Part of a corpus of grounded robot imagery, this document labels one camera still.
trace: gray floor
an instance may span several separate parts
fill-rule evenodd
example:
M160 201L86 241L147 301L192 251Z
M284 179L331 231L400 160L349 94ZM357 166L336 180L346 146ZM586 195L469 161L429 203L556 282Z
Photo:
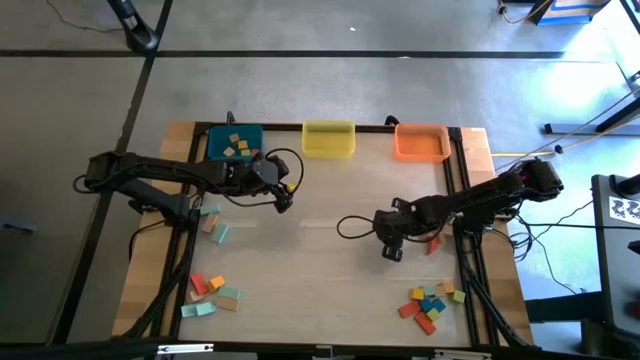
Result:
M104 1L52 2L80 25L116 25ZM233 110L240 121L364 124L394 114L403 122L485 127L493 152L522 152L549 140L542 124L584 123L629 91L623 73L635 72L637 60L624 44L637 34L616 1L592 24L560 27L508 25L495 16L492 0L401 3L176 1L161 48L568 54L553 61L158 59L129 150L156 155L169 121L222 120ZM162 1L136 6L155 25ZM464 21L451 25L448 16ZM120 33L59 23L44 0L0 3L0 34L0 49L126 49ZM141 59L0 60L0 214L39 227L34 237L0 235L0 341L46 337L95 202L75 194L70 182L89 156L113 149L141 67ZM525 205L523 216L548 222L570 213L589 199L591 175L640 172L630 155L639 150L636 139L606 138L552 158L566 190L556 201ZM585 209L568 222L592 222L592 213ZM126 275L126 242L138 219L125 198L114 199L73 341L109 336ZM541 240L560 281L576 291L599 288L591 231L553 229ZM518 269L527 299L567 293L551 280L539 247ZM572 324L533 330L538 345L551 350L572 351L579 339Z

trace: yellow bin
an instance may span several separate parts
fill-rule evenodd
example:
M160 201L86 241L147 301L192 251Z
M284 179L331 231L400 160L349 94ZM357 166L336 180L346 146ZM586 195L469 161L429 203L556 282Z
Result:
M302 124L302 151L309 158L349 159L355 150L353 121L308 120Z

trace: orange container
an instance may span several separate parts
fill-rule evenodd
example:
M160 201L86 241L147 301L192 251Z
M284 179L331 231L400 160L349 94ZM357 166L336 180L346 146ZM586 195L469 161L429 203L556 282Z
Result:
M451 155L449 132L442 125L398 124L393 138L398 161L435 163Z

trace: wooden block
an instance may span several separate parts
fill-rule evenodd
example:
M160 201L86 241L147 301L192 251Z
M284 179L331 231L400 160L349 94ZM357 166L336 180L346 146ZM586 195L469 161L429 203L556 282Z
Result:
M398 313L400 314L400 317L404 319L406 317L419 313L420 310L420 303L417 300L413 300L410 303L399 307Z
M437 297L442 297L442 296L446 296L447 293L444 292L444 287L442 287L442 284L438 284L436 285L436 296Z
M435 286L431 286L431 285L425 285L422 287L422 289L424 290L424 296L436 296L436 288Z
M191 317L198 315L196 310L196 305L184 305L180 308L182 312L182 317Z
M216 312L216 306L211 301L196 305L196 313L198 316L213 314Z
M217 242L218 244L222 244L227 239L228 234L229 226L220 224L216 227L216 231L213 232L213 237L211 238L211 240Z
M422 308L422 311L428 312L429 310L433 309L433 304L431 303L431 300L424 299L420 300L420 307Z
M224 149L224 151L222 153L224 154L224 156L233 156L233 154L235 154L236 151L233 150L232 148L228 147L228 148Z
M438 312L443 312L444 309L447 308L447 306L444 304L444 302L440 299L435 299L433 300L433 308L438 310Z
M422 300L424 299L424 290L422 288L413 288L409 290L409 297L412 300Z
M231 298L221 297L216 300L216 305L225 310L238 311L240 301Z
M456 290L453 292L453 301L462 304L466 296L467 294L465 294L464 292Z
M240 290L228 286L221 286L218 289L218 296L240 300Z
M442 282L442 287L444 288L444 292L447 293L447 294L453 294L453 292L456 291L456 288L453 287L453 281L452 280L443 281Z
M213 231L213 227L216 226L217 222L218 222L218 215L209 214L207 215L207 218L204 220L201 230L208 234L211 231Z
M222 276L216 276L209 280L209 284L213 287L213 291L216 291L224 285L224 278Z
M433 323L431 322L431 320L429 320L425 313L418 313L418 315L416 315L413 320L415 320L418 325L420 325L420 328L422 328L422 330L424 330L427 335L431 335L436 332L436 326L433 325Z
M440 313L438 312L438 310L436 310L436 308L429 310L427 312L427 316L429 317L429 319L431 319L432 322L436 322L438 321L438 319L440 319Z
M191 299L192 303L196 303L196 302L204 299L204 295L198 295L198 293L195 292L195 290L191 290L191 291L189 291L189 298Z
M222 209L220 209L220 204L218 203L200 207L200 215L209 215L209 214L218 215L221 212L222 212Z
M207 284L204 281L204 278L200 274L191 275L191 284L193 288L196 290L196 294L204 295L207 293Z
M427 255L433 254L434 252L438 251L439 248L440 241L438 241L438 238L436 237L435 239L427 243Z

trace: green block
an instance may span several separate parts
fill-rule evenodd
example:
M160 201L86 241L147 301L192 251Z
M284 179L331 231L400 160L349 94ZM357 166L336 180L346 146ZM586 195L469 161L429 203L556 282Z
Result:
M218 296L240 300L240 290L228 286L223 286L220 288L220 290L218 290Z
M462 304L466 296L467 294L463 293L460 290L456 290L453 292L453 301Z
M198 315L195 305L184 305L183 307L180 308L180 311L182 312L182 317L190 317L190 316Z
M429 310L427 312L427 316L433 322L436 322L438 319L440 319L440 313L438 312L438 310L436 308L433 308L433 309Z
M216 312L216 306L211 301L196 305L196 313L198 316L213 314Z
M207 205L200 208L200 215L220 214L220 204Z

